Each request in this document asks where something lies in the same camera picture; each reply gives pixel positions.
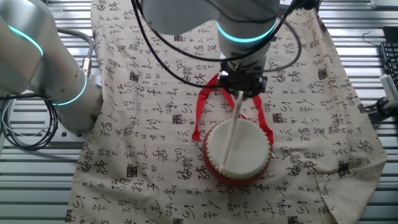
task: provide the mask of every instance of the metal grating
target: metal grating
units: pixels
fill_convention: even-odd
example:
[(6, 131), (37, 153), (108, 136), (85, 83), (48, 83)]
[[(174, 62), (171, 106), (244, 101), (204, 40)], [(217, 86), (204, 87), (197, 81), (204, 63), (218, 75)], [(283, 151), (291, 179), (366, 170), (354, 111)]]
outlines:
[[(57, 25), (92, 35), (91, 1), (54, 0), (49, 2)], [(398, 12), (376, 11), (369, 1), (323, 0), (319, 12), (332, 35), (344, 68), (364, 105), (385, 96), (379, 76), (382, 63), (376, 46), (384, 40), (383, 26), (398, 26)], [(88, 44), (60, 34), (63, 43), (79, 63)], [(91, 79), (100, 82), (98, 61), (93, 58)], [(13, 127), (20, 133), (35, 134), (45, 125), (47, 109), (41, 101), (18, 100)], [(398, 129), (395, 119), (374, 123), (388, 162), (377, 189), (369, 201), (360, 224), (398, 223)], [(77, 133), (61, 137), (36, 153), (16, 149), (8, 142), (0, 157), (0, 220), (2, 224), (61, 224), (64, 222), (73, 173), (84, 141)], [(25, 142), (38, 137), (25, 137)]]

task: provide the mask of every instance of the white drumstick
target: white drumstick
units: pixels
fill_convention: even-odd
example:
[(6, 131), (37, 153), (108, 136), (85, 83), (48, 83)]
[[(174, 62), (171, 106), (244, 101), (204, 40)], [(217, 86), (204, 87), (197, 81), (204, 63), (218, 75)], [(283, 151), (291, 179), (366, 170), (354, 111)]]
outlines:
[(233, 139), (234, 132), (235, 132), (236, 122), (239, 118), (239, 111), (241, 110), (242, 101), (243, 101), (243, 92), (239, 91), (238, 98), (236, 99), (236, 102), (235, 102), (235, 109), (234, 109), (234, 112), (232, 113), (232, 122), (231, 122), (231, 125), (229, 126), (228, 135), (227, 135), (227, 139), (226, 139), (226, 145), (225, 145), (224, 152), (223, 152), (223, 160), (222, 160), (223, 162), (221, 163), (221, 165), (219, 167), (220, 171), (222, 171), (224, 169), (226, 160), (228, 158), (229, 150), (231, 149), (232, 139)]

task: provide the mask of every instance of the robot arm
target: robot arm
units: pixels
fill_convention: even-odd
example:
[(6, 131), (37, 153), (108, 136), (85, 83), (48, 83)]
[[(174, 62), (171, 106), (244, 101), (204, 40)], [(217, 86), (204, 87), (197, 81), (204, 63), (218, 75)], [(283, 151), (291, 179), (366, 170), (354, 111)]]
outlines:
[(60, 122), (72, 131), (91, 130), (103, 102), (101, 87), (62, 44), (44, 3), (0, 0), (0, 91), (26, 89), (51, 97)]

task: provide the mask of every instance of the red strap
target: red strap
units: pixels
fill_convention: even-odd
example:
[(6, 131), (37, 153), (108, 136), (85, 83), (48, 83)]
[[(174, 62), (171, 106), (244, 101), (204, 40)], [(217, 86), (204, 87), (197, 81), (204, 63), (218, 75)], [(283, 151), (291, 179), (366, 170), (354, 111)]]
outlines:
[(267, 137), (269, 142), (271, 143), (271, 146), (274, 145), (274, 135), (271, 129), (269, 129), (267, 123), (266, 123), (266, 118), (264, 116), (264, 112), (262, 111), (262, 100), (259, 95), (255, 96), (253, 98), (254, 105), (257, 107), (259, 110), (259, 126), (260, 128), (267, 133)]
[[(217, 77), (218, 74), (215, 75), (208, 83), (207, 85), (216, 85), (217, 84)], [(203, 111), (203, 107), (205, 106), (205, 100), (209, 93), (211, 92), (211, 88), (202, 88), (199, 92), (198, 96), (198, 102), (197, 102), (197, 123), (195, 125), (195, 130), (192, 134), (192, 139), (196, 141), (200, 141), (200, 131), (198, 128), (198, 123), (200, 119), (201, 112)]]
[[(208, 83), (207, 85), (216, 85), (217, 84), (217, 77), (218, 74), (216, 74)], [(226, 101), (229, 103), (229, 105), (232, 107), (232, 109), (235, 108), (234, 101), (232, 100), (232, 96), (226, 92), (225, 89), (222, 88), (224, 97), (226, 98)], [(192, 134), (192, 139), (196, 141), (200, 141), (200, 131), (198, 128), (198, 123), (199, 119), (201, 116), (201, 113), (203, 111), (203, 107), (205, 106), (205, 100), (207, 99), (207, 96), (210, 94), (211, 89), (210, 88), (203, 88), (199, 92), (199, 97), (198, 97), (198, 102), (197, 102), (197, 123), (195, 125), (195, 130)], [(258, 117), (259, 117), (259, 126), (260, 128), (267, 133), (268, 140), (271, 143), (271, 145), (274, 145), (274, 135), (272, 134), (272, 130), (269, 129), (266, 123), (266, 119), (264, 117), (264, 112), (262, 110), (262, 100), (260, 96), (256, 96), (253, 98), (254, 105), (258, 109)]]

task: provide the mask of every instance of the white tablecloth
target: white tablecloth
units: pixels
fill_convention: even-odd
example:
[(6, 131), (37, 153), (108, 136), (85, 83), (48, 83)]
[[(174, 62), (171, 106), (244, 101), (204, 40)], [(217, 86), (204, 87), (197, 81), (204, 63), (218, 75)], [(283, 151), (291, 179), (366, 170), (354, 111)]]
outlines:
[[(287, 20), (301, 37), (301, 58), (267, 73), (261, 95), (275, 158), (254, 185), (230, 188), (209, 175), (202, 143), (191, 139), (200, 89), (179, 83), (155, 61), (130, 1), (93, 0), (104, 104), (78, 160), (66, 222), (356, 223), (387, 155), (322, 20), (315, 11), (295, 11)], [(187, 80), (205, 84), (219, 71), (218, 63), (184, 57), (148, 34), (161, 59)], [(167, 39), (191, 54), (220, 56), (214, 22)], [(282, 26), (266, 68), (296, 53)], [(231, 117), (220, 94), (206, 101), (202, 139)], [(251, 100), (241, 112), (257, 121)]]

